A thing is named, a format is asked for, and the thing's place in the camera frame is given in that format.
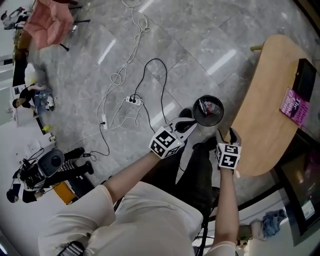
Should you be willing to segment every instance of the white label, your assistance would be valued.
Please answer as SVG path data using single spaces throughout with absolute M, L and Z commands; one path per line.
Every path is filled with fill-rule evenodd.
M 315 214 L 315 208 L 310 200 L 306 202 L 301 208 L 302 208 L 305 220 L 309 219 L 312 215 Z

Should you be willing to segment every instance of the pink chair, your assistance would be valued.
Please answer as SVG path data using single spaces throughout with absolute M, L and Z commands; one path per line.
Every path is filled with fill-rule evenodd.
M 68 4 L 53 0 L 37 0 L 23 30 L 27 31 L 35 41 L 38 50 L 50 45 L 61 45 L 74 23 L 90 20 L 74 21 Z

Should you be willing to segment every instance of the pink book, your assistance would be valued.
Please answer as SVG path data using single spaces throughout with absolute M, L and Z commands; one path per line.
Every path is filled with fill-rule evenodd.
M 303 100 L 294 90 L 287 88 L 280 111 L 302 126 L 309 110 L 309 102 Z

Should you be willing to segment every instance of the gray tile floor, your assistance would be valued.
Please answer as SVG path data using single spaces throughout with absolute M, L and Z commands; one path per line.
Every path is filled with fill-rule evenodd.
M 136 1 L 125 0 L 128 5 Z M 70 47 L 60 46 L 40 51 L 31 45 L 29 61 L 42 65 L 54 92 L 55 110 L 42 116 L 45 125 L 57 136 L 58 146 L 64 150 L 84 147 L 87 151 L 107 152 L 99 132 L 96 110 L 111 84 L 110 75 L 126 62 L 136 44 L 138 28 L 131 19 L 131 10 L 120 0 L 80 0 L 83 8 L 75 11 L 79 20 L 91 19 L 75 27 L 65 39 Z M 144 65 L 152 58 L 160 58 L 168 68 L 163 106 L 170 111 L 166 117 L 176 117 L 186 107 L 205 94 L 218 97 L 225 114 L 218 125 L 226 130 L 250 85 L 259 52 L 250 46 L 261 45 L 273 34 L 285 34 L 300 45 L 314 60 L 320 60 L 319 38 L 309 21 L 293 0 L 144 0 L 133 12 L 136 22 L 145 15 L 149 32 L 143 32 L 134 60 L 127 67 L 125 83 L 108 95 L 105 112 L 108 122 L 126 96 L 142 78 Z M 104 60 L 103 53 L 109 49 Z M 164 124 L 161 117 L 160 96 L 165 70 L 159 62 L 147 67 L 144 81 L 138 89 L 149 111 L 154 129 Z M 305 130 L 319 139 L 320 79 L 312 96 L 312 116 Z M 137 107 L 124 103 L 114 119 L 118 126 L 125 117 L 134 117 Z M 98 112 L 101 119 L 102 110 Z M 142 108 L 139 126 L 128 119 L 120 128 L 104 133 L 110 146 L 110 156 L 97 155 L 93 163 L 95 174 L 89 178 L 94 185 L 137 160 L 148 150 L 153 132 Z M 181 167 L 186 168 L 192 145 L 212 135 L 217 127 L 199 126 L 188 140 Z M 219 186 L 219 173 L 214 171 L 212 183 Z M 256 177 L 234 177 L 238 203 L 242 204 L 274 182 L 270 173 Z

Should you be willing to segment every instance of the person in white shirt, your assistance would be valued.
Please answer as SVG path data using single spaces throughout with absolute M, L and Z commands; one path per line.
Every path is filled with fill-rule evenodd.
M 179 116 L 190 115 L 184 109 Z M 216 145 L 215 137 L 195 144 L 177 184 L 184 148 L 165 159 L 147 153 L 56 214 L 39 235 L 40 255 L 68 255 L 61 252 L 77 241 L 84 256 L 194 256 L 192 242 L 212 208 L 209 156 Z M 214 242 L 206 255 L 234 256 L 238 229 L 233 172 L 221 168 Z

